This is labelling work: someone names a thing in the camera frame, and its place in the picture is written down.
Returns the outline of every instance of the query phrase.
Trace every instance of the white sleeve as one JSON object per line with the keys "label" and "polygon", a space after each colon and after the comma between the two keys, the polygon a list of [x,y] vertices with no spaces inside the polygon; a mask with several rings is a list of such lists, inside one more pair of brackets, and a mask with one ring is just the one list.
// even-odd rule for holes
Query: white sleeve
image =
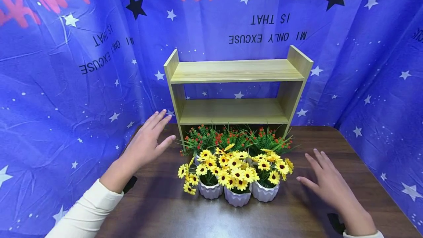
{"label": "white sleeve", "polygon": [[351,236],[351,235],[348,235],[344,232],[343,236],[344,236],[344,238],[358,238],[358,237],[359,238],[384,238],[383,234],[379,231],[374,235],[367,235],[367,236]]}
{"label": "white sleeve", "polygon": [[94,238],[122,197],[123,193],[108,190],[97,179],[46,238]]}

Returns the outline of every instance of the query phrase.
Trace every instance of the blue backdrop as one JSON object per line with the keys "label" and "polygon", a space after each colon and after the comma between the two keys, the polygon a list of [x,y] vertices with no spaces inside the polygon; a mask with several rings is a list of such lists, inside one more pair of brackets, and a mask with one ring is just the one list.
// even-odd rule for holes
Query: blue backdrop
{"label": "blue backdrop", "polygon": [[[339,129],[423,231],[423,0],[0,0],[0,237],[44,236],[155,110],[163,64],[314,60],[293,125]],[[276,95],[187,85],[187,99]]]}

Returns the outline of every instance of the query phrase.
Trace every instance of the wooden shelf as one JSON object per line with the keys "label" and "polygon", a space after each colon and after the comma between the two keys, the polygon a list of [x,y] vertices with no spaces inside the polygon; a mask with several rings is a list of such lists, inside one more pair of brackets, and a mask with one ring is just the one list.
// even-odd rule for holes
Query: wooden shelf
{"label": "wooden shelf", "polygon": [[181,62],[172,84],[216,82],[302,81],[304,77],[287,59]]}
{"label": "wooden shelf", "polygon": [[287,124],[275,98],[187,100],[179,123],[200,124]]}

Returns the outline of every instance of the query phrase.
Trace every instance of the white flower pot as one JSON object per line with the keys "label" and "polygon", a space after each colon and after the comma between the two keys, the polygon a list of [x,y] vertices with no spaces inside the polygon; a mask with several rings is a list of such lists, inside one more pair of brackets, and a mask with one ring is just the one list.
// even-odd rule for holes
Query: white flower pot
{"label": "white flower pot", "polygon": [[264,186],[260,185],[258,182],[253,182],[253,188],[251,192],[253,193],[253,197],[255,197],[258,201],[261,202],[269,202],[272,201],[276,194],[279,191],[279,185],[276,185],[273,188],[265,188]]}
{"label": "white flower pot", "polygon": [[248,203],[251,197],[251,193],[242,193],[237,194],[233,193],[231,190],[228,190],[226,187],[225,190],[225,199],[234,207],[242,207]]}
{"label": "white flower pot", "polygon": [[204,185],[201,180],[198,183],[198,191],[206,199],[217,199],[223,193],[223,186],[216,184],[212,186]]}

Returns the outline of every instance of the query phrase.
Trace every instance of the dark brown tabletop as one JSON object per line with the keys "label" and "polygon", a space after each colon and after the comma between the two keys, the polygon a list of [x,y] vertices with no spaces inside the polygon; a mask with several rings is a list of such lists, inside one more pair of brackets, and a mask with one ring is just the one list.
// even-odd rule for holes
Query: dark brown tabletop
{"label": "dark brown tabletop", "polygon": [[[169,125],[163,138],[178,134]],[[137,172],[138,182],[108,216],[98,238],[319,238],[342,237],[333,229],[328,213],[335,211],[295,180],[312,176],[304,153],[325,151],[339,169],[363,207],[372,215],[386,238],[421,237],[407,217],[356,155],[340,132],[331,127],[292,127],[293,144],[287,154],[294,173],[281,183],[276,198],[262,203],[251,196],[242,208],[234,208],[222,195],[204,199],[183,191],[178,167],[187,162],[173,145],[158,160]]]}

